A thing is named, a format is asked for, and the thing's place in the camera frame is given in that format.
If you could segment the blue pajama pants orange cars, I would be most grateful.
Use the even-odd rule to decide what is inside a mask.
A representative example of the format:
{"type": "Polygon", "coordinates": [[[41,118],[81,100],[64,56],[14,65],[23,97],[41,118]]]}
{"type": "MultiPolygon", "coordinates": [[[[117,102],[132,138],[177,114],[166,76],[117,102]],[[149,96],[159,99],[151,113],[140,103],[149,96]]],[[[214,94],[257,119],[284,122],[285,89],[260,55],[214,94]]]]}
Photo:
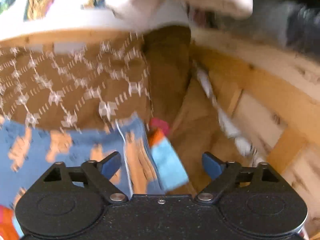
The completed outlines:
{"type": "Polygon", "coordinates": [[[136,115],[114,122],[109,131],[45,131],[5,120],[1,124],[1,205],[13,209],[55,162],[77,167],[113,152],[120,153],[121,162],[110,181],[120,191],[128,197],[164,193],[144,123],[136,115]]]}

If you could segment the brown PF patterned duvet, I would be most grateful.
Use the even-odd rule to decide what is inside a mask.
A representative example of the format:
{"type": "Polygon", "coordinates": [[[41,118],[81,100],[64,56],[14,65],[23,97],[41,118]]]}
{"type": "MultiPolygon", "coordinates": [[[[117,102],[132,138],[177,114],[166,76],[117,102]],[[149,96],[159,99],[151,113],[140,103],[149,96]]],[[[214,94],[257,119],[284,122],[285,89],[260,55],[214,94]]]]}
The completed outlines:
{"type": "Polygon", "coordinates": [[[1,48],[1,239],[245,239],[219,204],[165,194],[200,168],[217,118],[190,30],[69,53],[1,48]]]}

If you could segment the wooden bed frame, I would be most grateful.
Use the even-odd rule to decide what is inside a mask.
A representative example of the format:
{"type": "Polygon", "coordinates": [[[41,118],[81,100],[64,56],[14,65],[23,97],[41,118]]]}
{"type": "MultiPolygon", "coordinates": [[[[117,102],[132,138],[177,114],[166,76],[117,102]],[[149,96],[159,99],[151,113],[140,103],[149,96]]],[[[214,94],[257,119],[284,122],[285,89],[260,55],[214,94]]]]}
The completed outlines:
{"type": "Polygon", "coordinates": [[[197,194],[209,151],[268,162],[303,198],[319,239],[319,73],[292,54],[170,25],[143,35],[56,30],[1,40],[1,118],[48,131],[160,121],[197,194]]]}

